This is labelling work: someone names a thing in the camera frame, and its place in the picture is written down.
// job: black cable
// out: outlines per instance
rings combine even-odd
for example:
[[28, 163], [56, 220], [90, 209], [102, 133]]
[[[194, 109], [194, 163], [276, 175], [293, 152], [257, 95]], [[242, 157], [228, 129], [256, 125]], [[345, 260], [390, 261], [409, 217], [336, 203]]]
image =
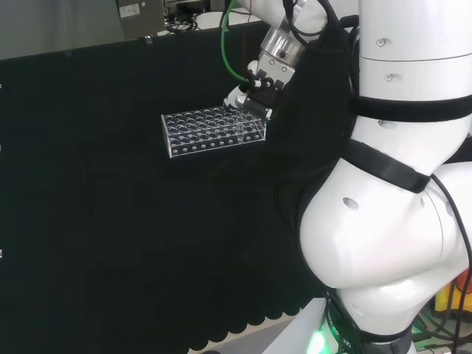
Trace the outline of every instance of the black cable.
[[224, 10], [223, 10], [223, 12], [221, 13], [220, 24], [219, 24], [218, 28], [222, 28], [222, 27], [223, 27], [224, 16], [225, 16], [226, 13], [228, 12], [230, 3], [231, 3], [231, 1], [225, 0]]
[[434, 334], [438, 334], [439, 332], [443, 331], [444, 327], [448, 323], [449, 315], [451, 314], [451, 310], [452, 310], [452, 302], [453, 302], [453, 299], [454, 299], [454, 289], [456, 287], [456, 284], [457, 284], [457, 278], [455, 278], [451, 283], [451, 288], [449, 289], [448, 307], [446, 309], [444, 318], [442, 319], [440, 325], [437, 326], [436, 330], [433, 331]]
[[239, 13], [240, 15], [251, 15], [250, 13], [243, 13], [241, 11], [231, 10], [232, 13]]
[[342, 354], [342, 344], [343, 344], [342, 340], [343, 340], [342, 339], [342, 334], [339, 334], [339, 337], [338, 337], [339, 343], [338, 343], [338, 352], [337, 352], [337, 354]]
[[288, 26], [290, 27], [292, 32], [296, 32], [299, 35], [304, 35], [305, 37], [316, 37], [317, 35], [321, 35], [325, 31], [325, 28], [326, 28], [326, 26], [325, 26], [325, 27], [323, 27], [323, 29], [321, 31], [318, 31], [318, 32], [315, 32], [315, 33], [302, 32], [298, 28], [295, 27], [294, 20], [292, 18], [288, 19]]
[[[459, 230], [462, 234], [462, 239], [464, 240], [465, 244], [465, 249], [467, 250], [467, 256], [468, 256], [468, 261], [469, 261], [469, 270], [467, 273], [467, 277], [465, 278], [465, 284], [464, 284], [464, 289], [467, 289], [469, 286], [469, 283], [471, 282], [471, 277], [472, 277], [472, 248], [471, 248], [471, 243], [469, 241], [467, 232], [465, 231], [464, 223], [462, 222], [462, 219], [460, 217], [459, 210], [457, 209], [457, 205], [454, 202], [451, 194], [449, 191], [446, 189], [444, 184], [441, 182], [441, 180], [438, 179], [434, 174], [431, 175], [431, 178], [433, 181], [437, 184], [437, 186], [441, 189], [442, 193], [444, 193], [444, 196], [449, 202], [449, 205], [452, 208], [452, 211], [454, 213], [454, 216], [456, 218], [457, 226], [459, 227]], [[460, 301], [459, 301], [459, 310], [457, 313], [457, 320], [456, 320], [456, 331], [454, 332], [454, 340], [452, 344], [452, 353], [455, 353], [457, 350], [457, 345], [459, 342], [459, 334], [460, 334], [460, 325], [462, 321], [462, 313], [464, 312], [464, 303], [465, 303], [465, 295], [467, 291], [462, 291], [461, 296], [460, 296]]]

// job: yellow object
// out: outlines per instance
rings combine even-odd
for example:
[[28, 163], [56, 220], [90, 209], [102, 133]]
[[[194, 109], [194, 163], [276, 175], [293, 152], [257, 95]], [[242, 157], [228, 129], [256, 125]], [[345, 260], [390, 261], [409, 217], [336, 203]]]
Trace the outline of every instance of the yellow object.
[[[444, 288], [442, 288], [436, 294], [434, 298], [434, 310], [436, 312], [443, 312], [448, 309], [450, 289], [451, 289], [451, 284], [447, 284]], [[452, 310], [459, 309], [460, 295], [461, 295], [461, 291], [458, 288], [454, 288]], [[465, 295], [464, 311], [472, 313], [472, 293]]]

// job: green cable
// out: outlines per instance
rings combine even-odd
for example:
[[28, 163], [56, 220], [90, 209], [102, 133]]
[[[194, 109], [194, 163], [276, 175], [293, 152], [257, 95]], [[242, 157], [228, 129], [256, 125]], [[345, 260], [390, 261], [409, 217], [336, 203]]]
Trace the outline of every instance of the green cable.
[[236, 1], [237, 0], [231, 0], [231, 3], [229, 4], [228, 10], [226, 11], [226, 15], [224, 16], [224, 19], [223, 19], [223, 25], [221, 26], [221, 55], [223, 57], [224, 65], [226, 66], [228, 71], [231, 73], [231, 75], [236, 77], [238, 80], [247, 81], [247, 79], [245, 79], [241, 75], [237, 74], [232, 69], [232, 67], [229, 65], [228, 60], [226, 59], [226, 52], [224, 50], [224, 33], [228, 30], [227, 24], [228, 24], [229, 13], [231, 12], [233, 7], [235, 6]]

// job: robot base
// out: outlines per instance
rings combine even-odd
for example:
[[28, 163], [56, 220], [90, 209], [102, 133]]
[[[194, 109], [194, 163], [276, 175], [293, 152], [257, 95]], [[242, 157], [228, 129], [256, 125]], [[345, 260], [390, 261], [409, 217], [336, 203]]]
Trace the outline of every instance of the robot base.
[[[330, 354], [338, 352], [325, 318], [325, 299], [313, 299], [263, 354]], [[416, 354], [412, 343], [406, 354]]]

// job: wire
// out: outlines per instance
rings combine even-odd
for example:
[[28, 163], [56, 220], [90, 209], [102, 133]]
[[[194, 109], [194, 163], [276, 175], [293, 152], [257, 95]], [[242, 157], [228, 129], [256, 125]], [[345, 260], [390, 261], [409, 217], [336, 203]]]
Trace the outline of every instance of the wire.
[[224, 49], [224, 34], [225, 34], [225, 31], [228, 30], [227, 25], [228, 25], [229, 13], [232, 10], [232, 8], [236, 5], [236, 1], [237, 0], [231, 0], [231, 2], [229, 3], [228, 9], [226, 10], [226, 13], [224, 14], [223, 21], [221, 22], [221, 56], [223, 57], [224, 65], [228, 69], [229, 73], [233, 75], [236, 79], [246, 82], [247, 79], [237, 74], [229, 65], [228, 60], [226, 59], [226, 51]]
[[231, 10], [232, 13], [239, 13], [240, 15], [251, 15], [251, 13], [244, 13], [242, 11]]
[[248, 23], [249, 23], [249, 20], [251, 19], [251, 14], [252, 14], [252, 0], [249, 0], [249, 17], [248, 17]]
[[295, 27], [294, 20], [292, 18], [288, 19], [288, 26], [293, 32], [298, 33], [299, 35], [304, 35], [305, 37], [316, 37], [317, 35], [321, 35], [324, 31], [326, 26], [323, 27], [321, 31], [315, 32], [315, 33], [306, 33], [300, 31], [298, 28]]
[[[446, 199], [449, 202], [449, 205], [452, 208], [452, 211], [454, 213], [454, 216], [456, 218], [457, 226], [459, 227], [459, 230], [462, 234], [462, 239], [464, 240], [465, 244], [465, 249], [467, 250], [467, 256], [468, 256], [468, 261], [469, 261], [469, 269], [467, 272], [467, 277], [465, 278], [465, 284], [464, 284], [464, 289], [467, 289], [469, 286], [469, 283], [471, 282], [471, 277], [472, 277], [472, 248], [471, 248], [471, 243], [469, 241], [467, 232], [465, 231], [464, 223], [462, 222], [462, 219], [460, 217], [459, 210], [457, 209], [457, 205], [454, 202], [451, 194], [449, 191], [446, 189], [444, 184], [441, 182], [441, 180], [436, 177], [436, 175], [431, 175], [431, 178], [433, 181], [437, 184], [437, 186], [441, 189], [442, 193], [444, 193]], [[461, 296], [460, 296], [460, 301], [459, 301], [459, 310], [457, 313], [457, 320], [456, 320], [456, 330], [454, 332], [454, 340], [452, 344], [452, 353], [455, 353], [457, 351], [457, 345], [459, 342], [459, 334], [460, 334], [460, 325], [462, 321], [462, 313], [464, 312], [464, 304], [465, 304], [465, 295], [467, 291], [462, 291]]]
[[452, 333], [451, 331], [449, 330], [446, 330], [444, 327], [443, 327], [443, 324], [442, 323], [438, 323], [436, 322], [432, 317], [430, 317], [427, 313], [423, 313], [423, 316], [425, 316], [428, 321], [430, 321], [430, 323], [432, 323], [433, 325], [435, 325], [437, 327], [437, 329], [440, 328], [440, 330], [438, 332], [444, 332], [445, 334], [447, 334], [448, 336], [450, 336], [451, 338], [454, 337], [454, 333]]
[[342, 345], [343, 345], [343, 343], [342, 343], [342, 341], [343, 341], [342, 334], [339, 334], [338, 341], [339, 342], [338, 342], [338, 353], [337, 354], [342, 354]]
[[442, 319], [441, 323], [439, 326], [437, 326], [436, 330], [433, 331], [433, 333], [435, 334], [438, 334], [439, 332], [443, 331], [444, 333], [446, 334], [449, 334], [450, 336], [452, 336], [453, 334], [451, 332], [447, 333], [445, 330], [444, 330], [444, 327], [446, 326], [446, 324], [448, 323], [448, 319], [449, 319], [449, 315], [451, 314], [451, 310], [452, 310], [452, 302], [453, 302], [453, 299], [454, 299], [454, 289], [456, 287], [456, 284], [457, 284], [457, 278], [454, 279], [451, 283], [451, 287], [449, 288], [449, 299], [448, 299], [448, 307], [447, 307], [447, 310], [445, 312], [445, 315], [444, 315], [444, 318]]

